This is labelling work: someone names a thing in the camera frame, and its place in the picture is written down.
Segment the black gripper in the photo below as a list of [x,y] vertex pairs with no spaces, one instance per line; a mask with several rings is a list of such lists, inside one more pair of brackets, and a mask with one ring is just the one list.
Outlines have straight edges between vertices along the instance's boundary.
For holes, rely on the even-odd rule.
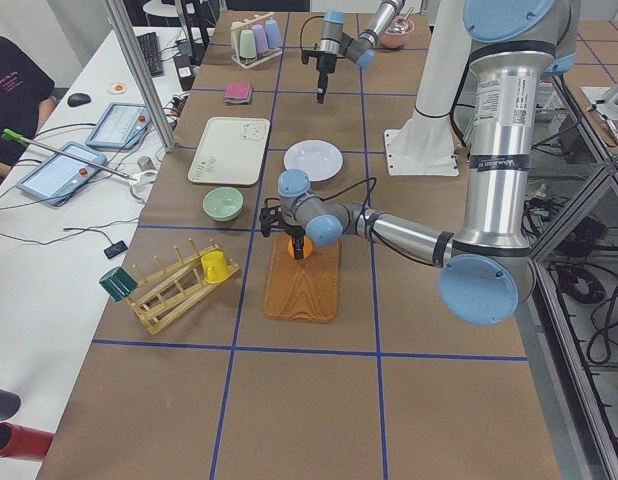
[[316,101],[318,104],[323,104],[325,100],[329,75],[333,74],[336,69],[337,55],[332,52],[314,51],[316,62],[316,70],[319,72],[316,86]]
[[304,228],[301,225],[284,225],[283,230],[291,237],[287,245],[288,254],[295,260],[304,259]]

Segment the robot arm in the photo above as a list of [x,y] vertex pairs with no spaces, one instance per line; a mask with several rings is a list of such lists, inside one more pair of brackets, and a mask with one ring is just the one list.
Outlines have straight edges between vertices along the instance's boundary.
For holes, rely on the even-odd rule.
[[329,76],[336,71],[338,59],[344,57],[361,69],[367,68],[375,57],[374,49],[378,46],[380,37],[402,11],[404,4],[404,1],[382,1],[369,25],[357,37],[351,37],[344,32],[343,11],[329,9],[325,12],[320,41],[313,49],[303,50],[301,53],[304,65],[309,63],[310,58],[316,59],[316,99],[319,104],[324,103]]
[[320,247],[354,233],[406,258],[438,267],[440,296],[458,318],[478,325],[508,319],[534,286],[521,230],[536,92],[575,58],[576,1],[444,1],[439,5],[412,117],[385,134],[394,175],[455,171],[453,109],[464,77],[477,79],[464,223],[456,233],[368,208],[331,204],[299,169],[278,180],[280,204],[263,211],[295,246]]

